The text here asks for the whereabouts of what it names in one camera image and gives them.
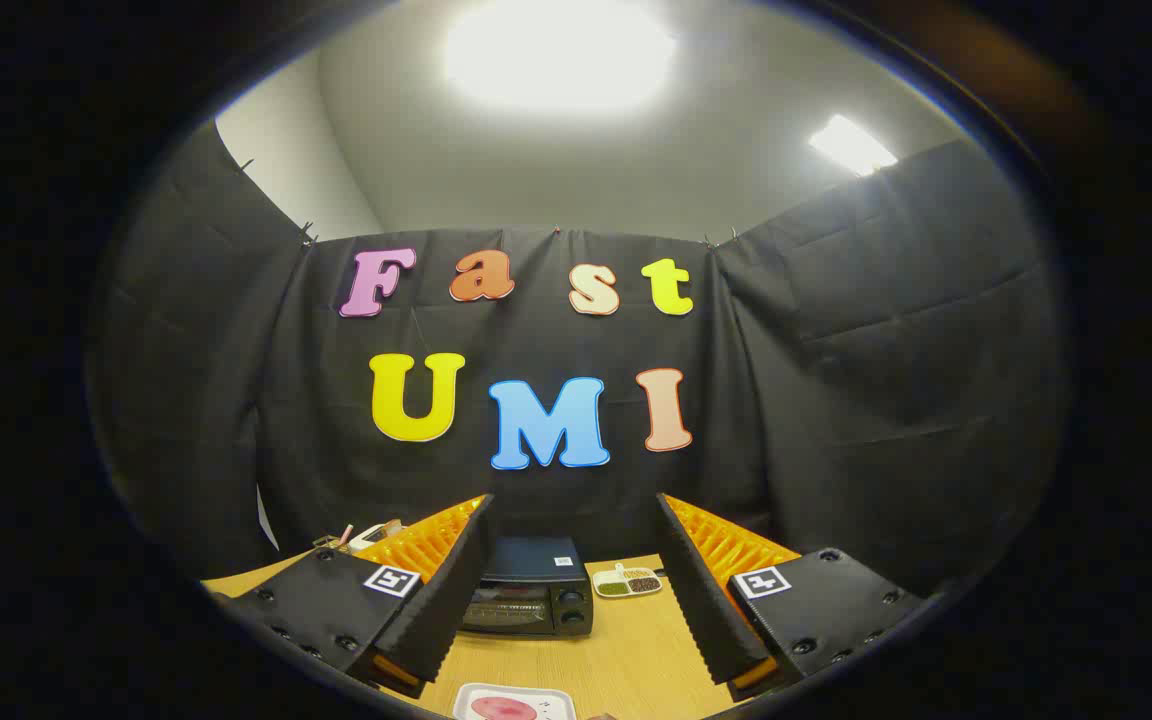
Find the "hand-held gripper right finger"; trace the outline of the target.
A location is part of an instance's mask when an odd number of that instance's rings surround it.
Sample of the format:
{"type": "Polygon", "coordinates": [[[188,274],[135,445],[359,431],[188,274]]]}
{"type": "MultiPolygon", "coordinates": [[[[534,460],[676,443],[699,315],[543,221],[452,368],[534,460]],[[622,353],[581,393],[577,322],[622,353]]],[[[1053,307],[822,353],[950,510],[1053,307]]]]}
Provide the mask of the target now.
{"type": "Polygon", "coordinates": [[[925,602],[842,550],[799,553],[680,498],[655,501],[664,570],[732,700],[858,659],[925,602]]]}

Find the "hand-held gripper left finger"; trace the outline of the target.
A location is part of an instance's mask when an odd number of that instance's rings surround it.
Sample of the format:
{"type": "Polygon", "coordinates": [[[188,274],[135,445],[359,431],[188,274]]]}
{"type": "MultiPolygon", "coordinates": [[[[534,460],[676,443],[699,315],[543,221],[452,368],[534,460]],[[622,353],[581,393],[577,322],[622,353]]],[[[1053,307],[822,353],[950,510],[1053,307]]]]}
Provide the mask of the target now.
{"type": "Polygon", "coordinates": [[[353,676],[419,698],[434,682],[492,556],[493,495],[349,552],[324,544],[221,609],[243,628],[353,676]]]}

